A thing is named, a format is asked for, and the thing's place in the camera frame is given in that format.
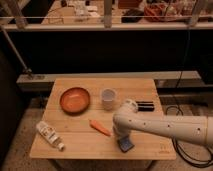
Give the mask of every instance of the table leg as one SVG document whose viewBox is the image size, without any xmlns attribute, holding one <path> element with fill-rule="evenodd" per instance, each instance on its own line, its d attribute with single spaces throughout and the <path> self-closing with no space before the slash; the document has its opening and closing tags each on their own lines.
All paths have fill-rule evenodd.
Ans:
<svg viewBox="0 0 213 171">
<path fill-rule="evenodd" d="M 48 161 L 51 163 L 51 165 L 57 170 L 57 171 L 63 171 L 64 169 L 58 164 L 58 162 L 54 159 L 48 159 Z"/>
<path fill-rule="evenodd" d="M 157 160 L 151 160 L 148 167 L 146 168 L 146 171 L 151 171 L 156 163 L 157 163 Z"/>
</svg>

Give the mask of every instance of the toy carrot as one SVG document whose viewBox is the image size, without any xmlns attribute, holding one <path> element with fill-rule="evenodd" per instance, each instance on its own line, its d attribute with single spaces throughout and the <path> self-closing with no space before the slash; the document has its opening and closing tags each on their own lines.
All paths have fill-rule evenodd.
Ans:
<svg viewBox="0 0 213 171">
<path fill-rule="evenodd" d="M 90 120 L 89 123 L 90 123 L 90 126 L 92 128 L 95 128 L 96 130 L 98 130 L 99 132 L 103 133 L 106 136 L 110 136 L 109 130 L 107 130 L 106 128 L 104 128 L 98 121 L 96 121 L 96 120 Z"/>
</svg>

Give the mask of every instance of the small blue object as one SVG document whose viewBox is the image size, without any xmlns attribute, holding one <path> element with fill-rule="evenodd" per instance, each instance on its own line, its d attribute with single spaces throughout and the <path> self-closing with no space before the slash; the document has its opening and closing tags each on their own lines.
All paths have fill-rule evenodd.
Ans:
<svg viewBox="0 0 213 171">
<path fill-rule="evenodd" d="M 135 146 L 130 141 L 129 136 L 121 138 L 117 142 L 118 142 L 118 145 L 119 145 L 121 151 L 124 153 L 126 153 L 127 151 L 129 151 L 130 149 L 132 149 Z"/>
</svg>

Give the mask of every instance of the white cup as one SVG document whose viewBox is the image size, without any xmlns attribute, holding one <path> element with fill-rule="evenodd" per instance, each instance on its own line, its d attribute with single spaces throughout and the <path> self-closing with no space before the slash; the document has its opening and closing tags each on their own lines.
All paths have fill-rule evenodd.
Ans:
<svg viewBox="0 0 213 171">
<path fill-rule="evenodd" d="M 114 107 L 116 93 L 112 89 L 104 89 L 101 91 L 102 106 L 105 110 L 112 110 Z"/>
</svg>

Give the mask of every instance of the wooden table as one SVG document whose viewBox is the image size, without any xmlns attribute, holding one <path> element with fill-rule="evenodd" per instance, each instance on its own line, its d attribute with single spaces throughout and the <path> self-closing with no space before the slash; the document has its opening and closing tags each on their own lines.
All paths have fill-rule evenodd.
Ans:
<svg viewBox="0 0 213 171">
<path fill-rule="evenodd" d="M 62 93 L 71 87 L 83 87 L 91 95 L 89 108 L 78 116 L 64 113 L 59 105 Z M 100 101 L 100 91 L 112 88 L 117 92 L 115 109 L 105 111 Z M 66 148 L 63 152 L 52 148 L 39 134 L 35 136 L 31 158 L 45 159 L 124 159 L 124 160 L 173 160 L 176 158 L 172 142 L 147 133 L 132 131 L 131 140 L 135 147 L 127 153 L 118 148 L 112 130 L 115 110 L 126 99 L 153 101 L 154 112 L 147 115 L 163 115 L 154 81 L 142 78 L 59 78 L 56 79 L 42 120 L 52 125 Z M 109 129 L 107 137 L 89 126 L 89 119 L 98 120 Z"/>
</svg>

